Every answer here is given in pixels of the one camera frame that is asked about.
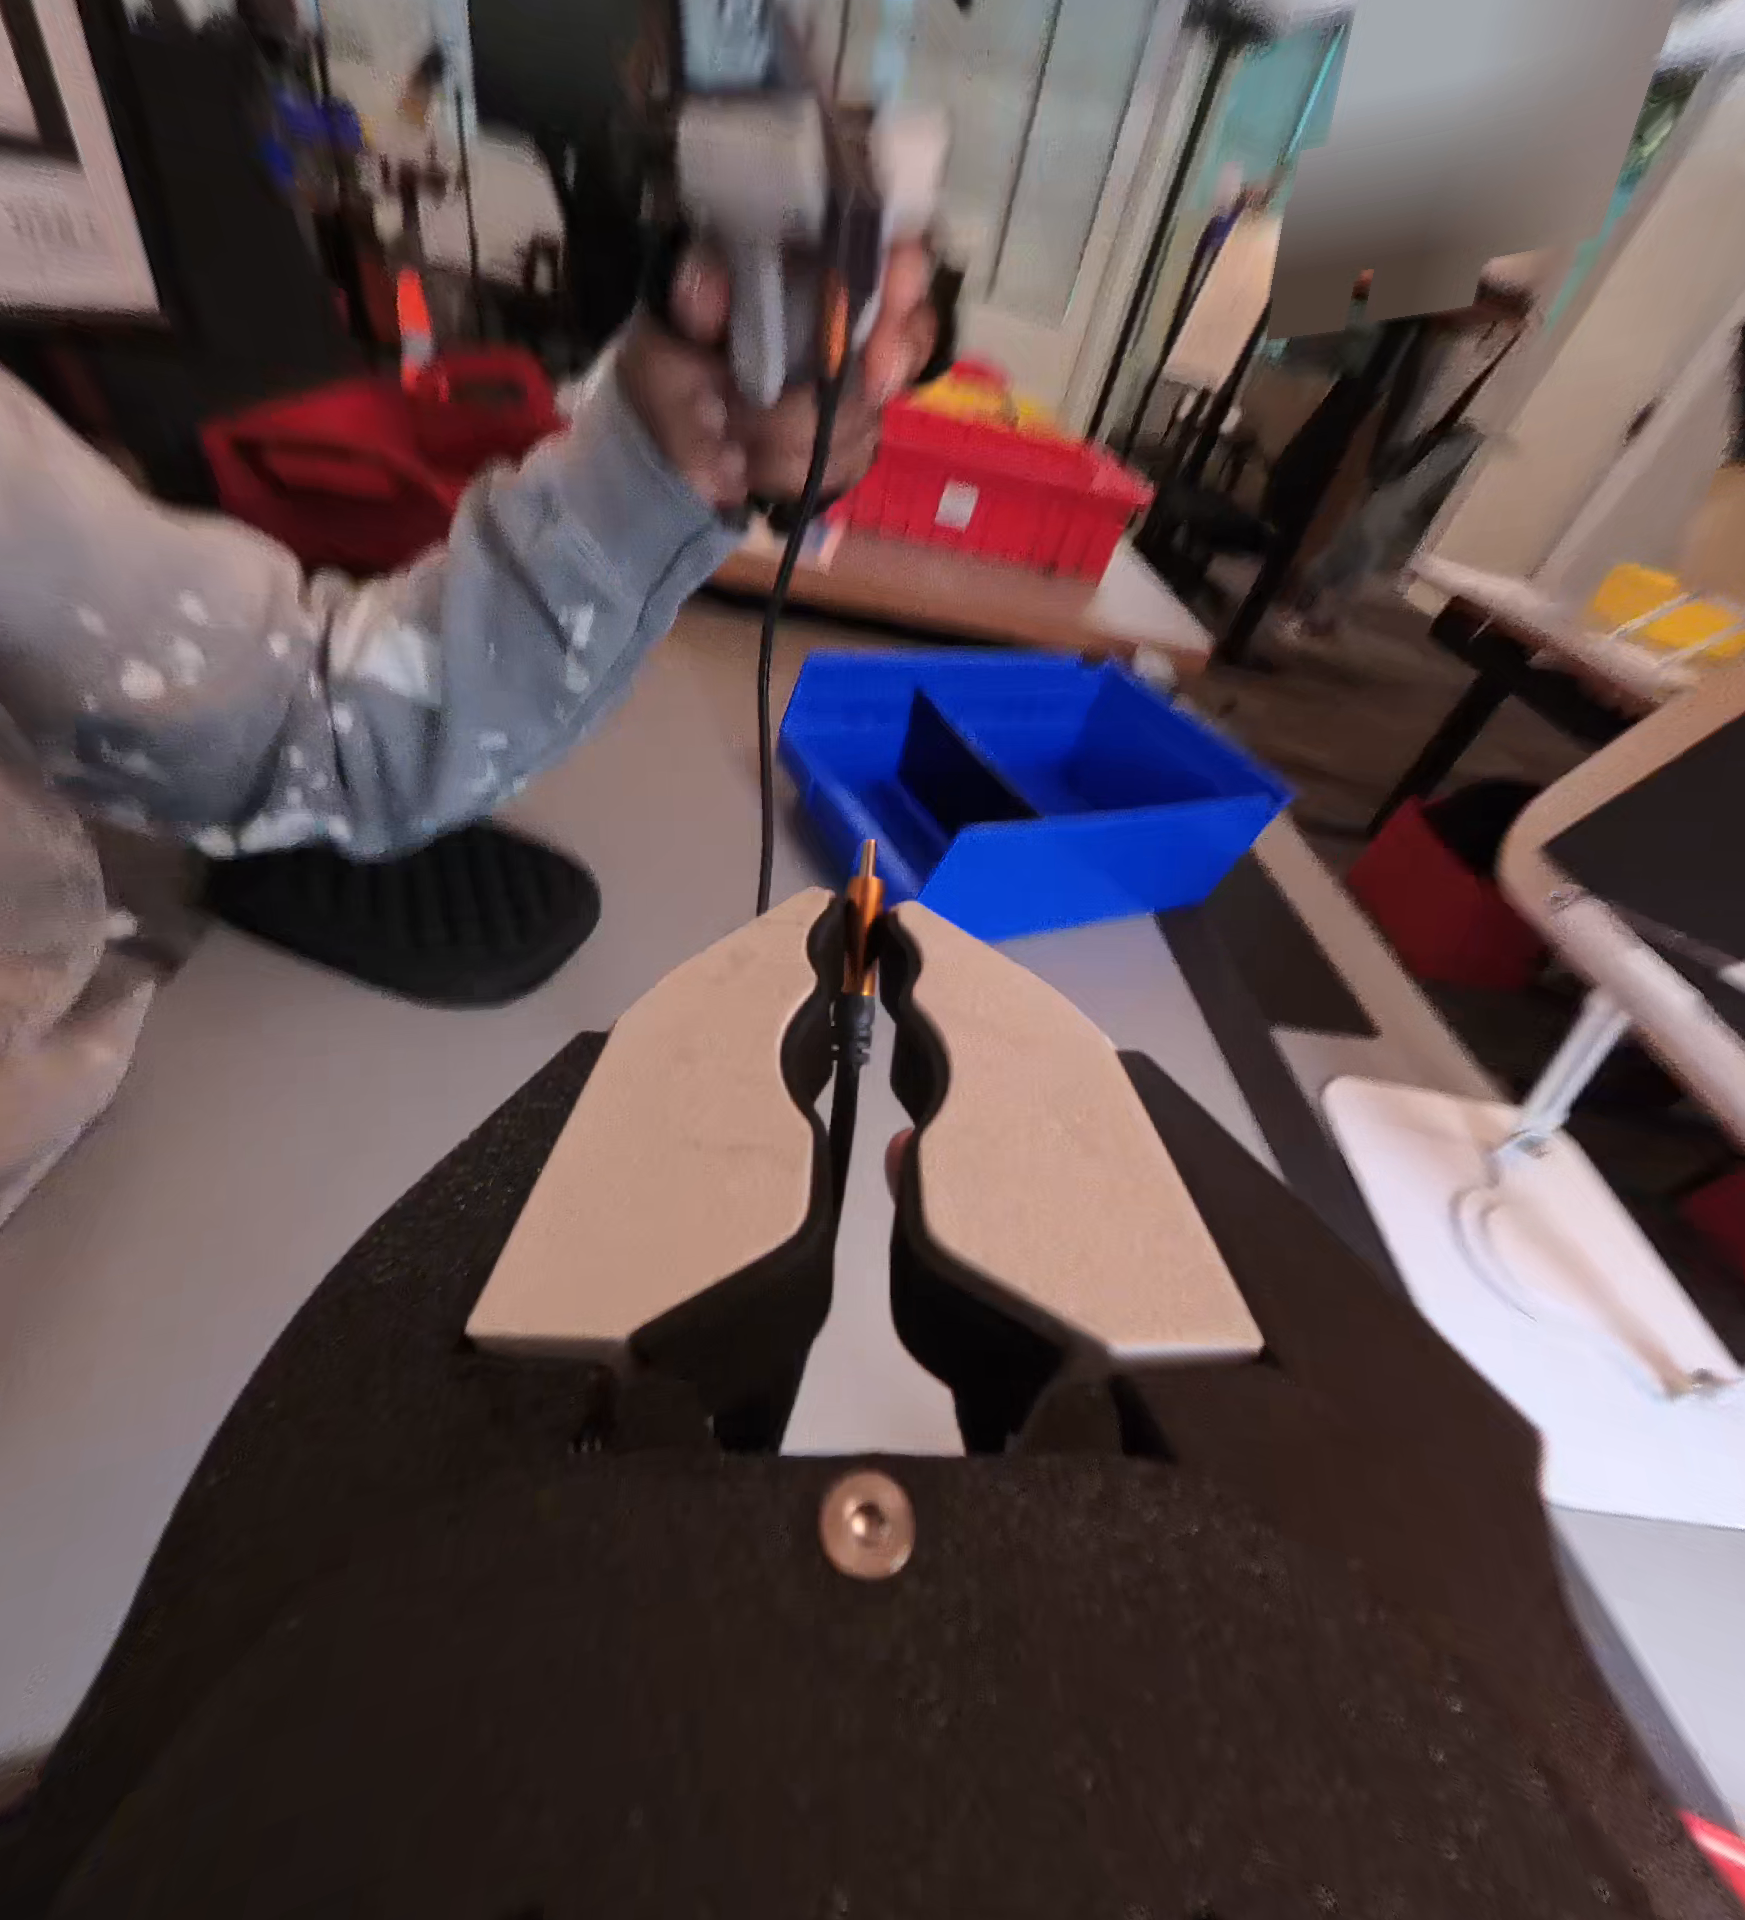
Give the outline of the wooden top desk black legs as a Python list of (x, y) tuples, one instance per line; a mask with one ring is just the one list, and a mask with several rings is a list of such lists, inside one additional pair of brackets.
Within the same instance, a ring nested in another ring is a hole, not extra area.
[(1467, 682), (1371, 814), (1368, 836), (1403, 806), (1433, 798), (1500, 709), (1522, 709), (1589, 753), (1697, 682), (1694, 660), (1595, 632), (1521, 577), (1422, 559), (1412, 587), (1442, 599), (1430, 645)]

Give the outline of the whiteboard on stand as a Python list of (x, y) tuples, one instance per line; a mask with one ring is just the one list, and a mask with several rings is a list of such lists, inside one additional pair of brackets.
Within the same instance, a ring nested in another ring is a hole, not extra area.
[(1279, 245), (1279, 211), (1257, 207), (1234, 219), (1164, 358), (1171, 386), (1215, 393), (1231, 376), (1267, 312)]

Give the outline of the black board with white stand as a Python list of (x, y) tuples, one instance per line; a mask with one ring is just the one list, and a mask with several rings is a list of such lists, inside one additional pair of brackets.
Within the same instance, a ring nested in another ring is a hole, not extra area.
[(1566, 1133), (1633, 1042), (1745, 1151), (1745, 656), (1547, 787), (1500, 884), (1586, 989), (1522, 1106), (1337, 1078), (1321, 1114), (1416, 1311), (1537, 1432), (1551, 1508), (1745, 1534), (1745, 1364)]

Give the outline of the black divider of blue bin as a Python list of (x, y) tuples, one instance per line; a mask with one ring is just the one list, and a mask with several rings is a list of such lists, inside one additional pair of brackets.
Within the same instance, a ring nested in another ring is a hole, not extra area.
[(948, 843), (975, 829), (1039, 820), (1012, 781), (918, 688), (908, 701), (893, 779), (918, 814)]

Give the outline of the red box under desk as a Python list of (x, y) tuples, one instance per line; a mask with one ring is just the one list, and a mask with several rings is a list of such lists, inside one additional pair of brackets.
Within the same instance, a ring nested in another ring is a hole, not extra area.
[(1534, 798), (1527, 781), (1406, 798), (1350, 862), (1349, 896), (1417, 983), (1516, 993), (1540, 979), (1547, 948), (1496, 884), (1508, 829)]

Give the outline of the blue plastic bin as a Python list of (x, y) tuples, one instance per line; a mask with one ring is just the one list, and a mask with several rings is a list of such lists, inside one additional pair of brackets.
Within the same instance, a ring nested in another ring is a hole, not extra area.
[[(918, 814), (897, 785), (918, 688), (1037, 822), (947, 843)], [(1196, 906), (1289, 806), (1285, 781), (1126, 669), (1031, 650), (811, 653), (776, 762), (839, 874), (870, 843), (886, 905), (991, 945)]]

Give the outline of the large red bin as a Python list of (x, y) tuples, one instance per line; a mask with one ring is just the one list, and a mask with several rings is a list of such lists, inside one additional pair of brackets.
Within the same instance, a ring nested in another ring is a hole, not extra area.
[(1154, 489), (1111, 452), (915, 412), (883, 418), (877, 457), (833, 508), (839, 527), (1097, 580)]

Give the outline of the person's left forearm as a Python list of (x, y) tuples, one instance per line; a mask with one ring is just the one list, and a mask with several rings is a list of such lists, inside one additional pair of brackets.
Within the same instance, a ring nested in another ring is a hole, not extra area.
[(213, 858), (395, 858), (570, 756), (736, 545), (621, 392), (626, 334), (370, 580), (146, 495), (0, 371), (0, 715), (44, 781)]

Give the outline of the red plastic crate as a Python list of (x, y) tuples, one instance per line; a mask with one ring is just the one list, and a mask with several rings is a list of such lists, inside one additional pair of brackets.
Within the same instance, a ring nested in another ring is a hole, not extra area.
[(417, 373), (360, 373), (198, 430), (220, 513), (307, 571), (374, 577), (447, 540), (463, 492), (567, 418), (520, 348), (447, 348)]

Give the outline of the yellow plastic bin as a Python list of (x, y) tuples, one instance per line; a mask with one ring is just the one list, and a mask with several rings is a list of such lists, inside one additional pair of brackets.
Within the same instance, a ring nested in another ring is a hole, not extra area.
[(1585, 605), (1585, 622), (1662, 666), (1709, 669), (1745, 653), (1741, 605), (1700, 596), (1639, 564), (1618, 564), (1605, 575)]

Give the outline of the person's left hand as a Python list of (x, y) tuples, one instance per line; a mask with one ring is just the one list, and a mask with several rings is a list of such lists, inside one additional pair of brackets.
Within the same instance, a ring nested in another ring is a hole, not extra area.
[[(848, 492), (877, 457), (886, 412), (915, 386), (938, 344), (924, 242), (886, 255), (883, 307), (833, 418), (825, 498)], [(730, 281), (709, 245), (683, 245), (667, 309), (641, 312), (618, 354), (618, 382), (657, 452), (715, 510), (791, 505), (806, 484), (819, 438), (811, 389), (784, 392), (772, 409), (739, 398), (727, 351)]]

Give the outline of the wooden workbench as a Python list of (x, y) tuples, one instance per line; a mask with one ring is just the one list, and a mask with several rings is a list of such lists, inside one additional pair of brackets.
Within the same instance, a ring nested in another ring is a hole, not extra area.
[(1111, 545), (1097, 580), (1082, 580), (848, 527), (794, 565), (787, 609), (947, 645), (1095, 661), (1149, 656), (1164, 660), (1174, 682), (1200, 676), (1215, 650), (1129, 540)]

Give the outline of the yellow bins in red bin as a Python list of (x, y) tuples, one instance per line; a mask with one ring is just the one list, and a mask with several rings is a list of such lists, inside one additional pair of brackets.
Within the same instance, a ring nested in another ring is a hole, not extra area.
[(912, 389), (906, 404), (915, 412), (1001, 434), (1069, 441), (1063, 422), (1043, 404), (1012, 389), (998, 367), (979, 358), (959, 358), (935, 380)]

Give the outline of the large printed tag sign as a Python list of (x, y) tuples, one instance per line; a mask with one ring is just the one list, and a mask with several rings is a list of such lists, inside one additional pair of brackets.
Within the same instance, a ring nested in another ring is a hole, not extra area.
[(0, 3), (0, 312), (156, 323), (120, 3)]

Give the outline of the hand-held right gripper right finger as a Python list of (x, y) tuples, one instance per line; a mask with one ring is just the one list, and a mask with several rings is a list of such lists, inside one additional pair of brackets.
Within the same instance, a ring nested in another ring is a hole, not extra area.
[(1267, 1353), (1240, 1285), (1111, 1042), (961, 926), (883, 919), (892, 1088), (908, 1117), (889, 1301), (953, 1398), (964, 1451), (1001, 1454), (1039, 1403)]

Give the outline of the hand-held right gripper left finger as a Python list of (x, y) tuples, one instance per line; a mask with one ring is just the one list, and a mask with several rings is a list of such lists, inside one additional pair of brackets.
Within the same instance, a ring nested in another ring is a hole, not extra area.
[(803, 890), (635, 1001), (548, 1151), (466, 1342), (692, 1396), (774, 1454), (833, 1308), (841, 902)]

